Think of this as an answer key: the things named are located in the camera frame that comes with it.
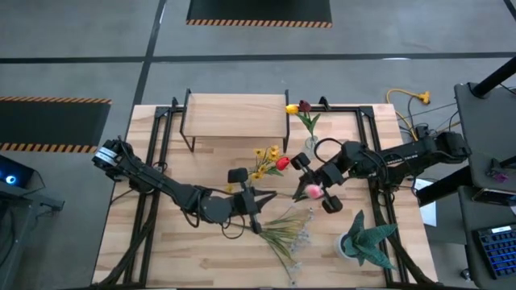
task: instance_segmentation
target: white pot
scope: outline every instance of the white pot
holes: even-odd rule
[[[345,258],[345,259],[354,259],[346,254],[344,254],[344,251],[342,249],[342,247],[340,246],[341,245],[341,241],[342,239],[344,238],[344,236],[346,235],[347,233],[342,233],[336,240],[335,242],[333,243],[334,244],[334,248],[335,248],[335,253],[337,253],[337,255],[340,257],[340,258]]]

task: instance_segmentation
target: red flower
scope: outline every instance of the red flower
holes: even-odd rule
[[[309,102],[303,101],[303,100],[301,100],[299,102],[299,110],[301,112],[310,112],[311,109],[312,109],[312,106],[310,106]]]
[[[276,168],[279,171],[283,171],[290,164],[289,157],[281,157],[278,161],[276,161]]]

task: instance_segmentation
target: wooden table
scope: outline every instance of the wooden table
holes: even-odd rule
[[[402,144],[394,108],[391,105],[368,106],[374,108],[381,147]],[[133,146],[135,154],[142,158],[147,153],[155,108],[156,106],[136,106],[132,115],[127,141]],[[191,153],[178,133],[180,122],[181,115],[174,114],[167,156],[169,167],[166,174],[181,183],[223,189],[226,186],[228,169],[254,166],[253,148],[277,144],[277,139],[199,139],[195,152]],[[250,124],[250,128],[259,130],[259,124]],[[368,143],[371,144],[370,132],[367,133]],[[333,137],[340,141],[359,140],[356,117],[350,113],[322,113],[315,134],[319,139]],[[287,155],[296,155],[307,137],[308,131],[301,121],[295,117],[290,118]],[[157,143],[155,160],[158,158],[160,140]],[[337,144],[324,143],[319,154],[326,159],[338,150]],[[312,160],[312,168],[320,165],[317,160]],[[293,194],[299,176],[300,172],[288,168],[285,176],[266,176],[255,185],[260,189]],[[126,191],[127,186],[117,185],[113,197]],[[327,214],[320,201],[297,203],[298,207],[311,207],[315,212],[315,219],[308,227],[312,245],[304,247],[294,256],[303,264],[297,277],[298,286],[385,286],[383,272],[379,267],[369,262],[359,267],[355,259],[339,259],[333,250],[335,238],[349,229],[353,218],[361,209],[365,214],[366,227],[374,226],[367,181],[349,180],[343,186],[332,187],[330,193],[339,196],[343,203],[343,210],[338,213]],[[106,277],[127,249],[137,199],[136,194],[129,194],[111,206],[95,268],[94,282]],[[288,197],[278,196],[264,207],[260,220],[273,220],[291,205],[292,201]],[[437,280],[418,202],[410,190],[396,192],[394,208],[403,246],[424,273],[429,278]],[[391,262],[395,264],[391,247],[389,255]],[[139,272],[138,261],[137,257],[136,280]],[[393,275],[394,280],[399,280],[396,271]],[[221,234],[220,226],[206,223],[195,229],[189,226],[181,211],[168,197],[161,196],[148,271],[148,287],[284,288],[288,287],[288,282],[285,270],[262,238],[248,232],[236,240],[226,239]]]

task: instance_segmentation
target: yellow black striped tape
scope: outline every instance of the yellow black striped tape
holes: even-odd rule
[[[0,102],[78,102],[111,104],[110,99],[83,98],[83,97],[0,97]]]
[[[324,21],[282,21],[282,20],[230,20],[230,19],[190,19],[187,25],[207,26],[257,26],[257,27],[308,27],[331,28],[333,23]]]
[[[97,146],[72,144],[0,143],[0,151],[94,153]]]

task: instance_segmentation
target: white paper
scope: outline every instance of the white paper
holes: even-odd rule
[[[414,188],[417,190],[423,189],[432,183],[433,182],[428,180],[416,179],[416,184]],[[422,222],[425,225],[437,226],[437,213],[435,211],[435,201],[419,208],[419,210],[421,211]]]

